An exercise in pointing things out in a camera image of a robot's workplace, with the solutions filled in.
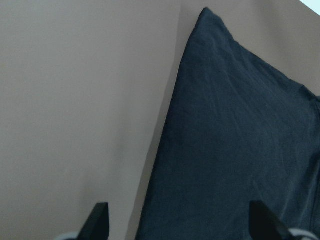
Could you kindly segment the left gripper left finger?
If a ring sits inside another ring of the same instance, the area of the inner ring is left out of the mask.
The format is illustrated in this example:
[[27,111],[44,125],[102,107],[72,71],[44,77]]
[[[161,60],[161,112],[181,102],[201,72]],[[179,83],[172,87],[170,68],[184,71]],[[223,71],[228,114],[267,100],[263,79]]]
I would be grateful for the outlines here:
[[97,203],[80,230],[78,240],[108,240],[110,236],[109,204]]

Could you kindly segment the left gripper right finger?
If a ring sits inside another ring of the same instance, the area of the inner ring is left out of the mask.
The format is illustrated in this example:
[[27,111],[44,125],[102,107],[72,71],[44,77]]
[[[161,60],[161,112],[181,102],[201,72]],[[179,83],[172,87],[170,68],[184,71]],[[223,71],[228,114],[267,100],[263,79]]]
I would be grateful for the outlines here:
[[249,204],[249,233],[253,240],[293,240],[294,236],[260,200]]

